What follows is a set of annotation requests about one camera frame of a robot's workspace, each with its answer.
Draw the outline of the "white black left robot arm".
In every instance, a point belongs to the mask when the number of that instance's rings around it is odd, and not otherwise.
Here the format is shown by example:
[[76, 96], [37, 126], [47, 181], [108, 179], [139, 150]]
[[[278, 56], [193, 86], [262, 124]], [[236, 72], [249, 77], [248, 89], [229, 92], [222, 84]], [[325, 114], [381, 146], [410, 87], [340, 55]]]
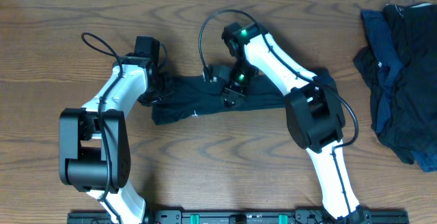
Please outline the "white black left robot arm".
[[59, 118], [59, 177], [104, 207], [112, 223], [153, 223], [147, 202], [129, 180], [126, 118], [138, 100], [157, 102], [165, 74], [157, 57], [120, 56], [102, 89]]

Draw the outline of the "black nike t-shirt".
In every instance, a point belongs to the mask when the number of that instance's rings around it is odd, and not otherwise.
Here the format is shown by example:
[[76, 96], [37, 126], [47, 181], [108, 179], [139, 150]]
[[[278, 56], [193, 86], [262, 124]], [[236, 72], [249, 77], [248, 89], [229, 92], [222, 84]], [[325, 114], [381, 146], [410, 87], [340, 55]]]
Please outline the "black nike t-shirt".
[[175, 76], [173, 83], [174, 92], [153, 106], [152, 120], [158, 126], [192, 116], [285, 107], [283, 94], [265, 75], [252, 78], [239, 104], [225, 103], [223, 79], [207, 82], [203, 76]]

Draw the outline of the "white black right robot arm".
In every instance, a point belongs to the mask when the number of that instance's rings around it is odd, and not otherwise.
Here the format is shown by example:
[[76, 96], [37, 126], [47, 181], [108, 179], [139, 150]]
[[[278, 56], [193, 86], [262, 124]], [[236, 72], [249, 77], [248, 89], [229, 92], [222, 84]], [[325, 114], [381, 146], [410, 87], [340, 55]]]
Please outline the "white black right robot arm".
[[221, 35], [236, 64], [222, 92], [225, 106], [242, 104], [257, 71], [262, 71], [285, 101], [287, 129], [307, 151], [322, 191], [324, 223], [367, 223], [343, 157], [342, 129], [347, 107], [328, 72], [318, 75], [297, 64], [261, 25], [226, 26]]

